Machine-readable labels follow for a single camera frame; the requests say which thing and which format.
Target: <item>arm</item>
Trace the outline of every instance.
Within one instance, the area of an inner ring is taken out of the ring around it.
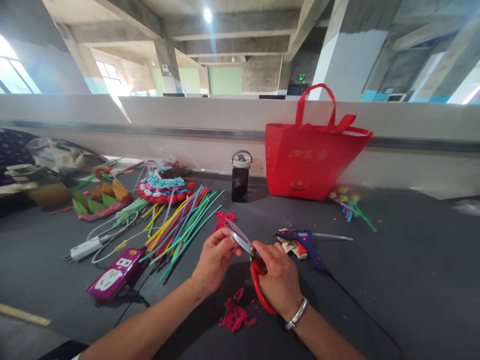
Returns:
[[[242,250],[226,228],[203,244],[192,276],[155,305],[131,317],[100,338],[80,360],[150,360],[185,318],[217,290],[233,254]]]
[[[252,245],[268,269],[265,276],[259,276],[263,294],[283,319],[289,322],[303,301],[297,267],[278,242],[266,246],[254,241]],[[365,360],[310,304],[293,329],[317,359]]]

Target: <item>left hand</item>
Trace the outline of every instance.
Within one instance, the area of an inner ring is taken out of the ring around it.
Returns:
[[[222,283],[232,256],[241,256],[243,252],[226,228],[218,229],[203,244],[192,280],[207,291],[207,295],[213,293]]]

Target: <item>silver bracelet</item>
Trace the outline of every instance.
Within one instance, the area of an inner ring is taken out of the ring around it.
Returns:
[[[290,322],[287,325],[285,325],[285,329],[287,329],[287,331],[295,327],[295,324],[303,315],[308,303],[309,301],[304,297],[303,302],[301,303],[300,309],[298,309],[296,315],[290,320]]]

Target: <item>scissors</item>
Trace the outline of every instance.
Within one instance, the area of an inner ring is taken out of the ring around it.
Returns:
[[[257,256],[257,251],[253,247],[249,238],[236,226],[233,222],[228,219],[225,219],[226,229],[230,233],[231,237],[235,239],[240,246],[250,254],[250,274],[253,280],[253,286],[255,287],[256,295],[262,306],[271,314],[278,314],[278,312],[270,305],[268,300],[265,298],[262,288],[260,287],[259,274],[264,276],[267,274],[265,270],[265,262]]]

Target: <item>table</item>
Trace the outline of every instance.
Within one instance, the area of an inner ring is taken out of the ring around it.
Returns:
[[[269,196],[264,181],[255,178],[251,178],[249,202],[232,203],[228,176],[202,175],[206,178],[199,179],[199,184],[227,190],[217,201],[222,204],[220,210],[235,212],[238,226],[252,240],[273,244],[272,233],[283,227],[354,238],[353,242],[318,240],[317,249],[330,272],[396,339],[407,359],[472,359],[480,354],[477,217],[454,211],[452,201],[409,189],[377,188],[367,190],[361,203],[378,229],[373,233],[358,219],[347,223],[337,204]],[[120,180],[131,187],[136,177],[122,175]],[[93,305],[84,289],[102,270],[90,258],[74,264],[62,261],[94,227],[72,215],[51,216],[33,208],[0,223],[6,239],[0,273],[8,274],[0,279],[0,303],[52,319],[52,329],[90,343],[144,306],[135,302]],[[142,274],[135,288],[149,303],[161,300],[192,274],[215,222],[212,218],[197,234],[166,285],[159,282],[161,272],[151,273],[148,268]],[[129,245],[139,247],[145,239],[137,241]],[[340,334],[369,359],[399,358],[393,343],[332,278],[315,272],[308,260],[294,261],[304,295]],[[258,301],[251,304],[255,294],[248,266],[246,255],[234,259],[220,289],[187,318],[160,349],[159,358],[191,359],[202,354],[211,359],[313,359],[293,333],[282,330],[276,316],[262,310]],[[258,322],[231,334],[218,323],[223,302],[241,287],[245,288],[245,309]]]

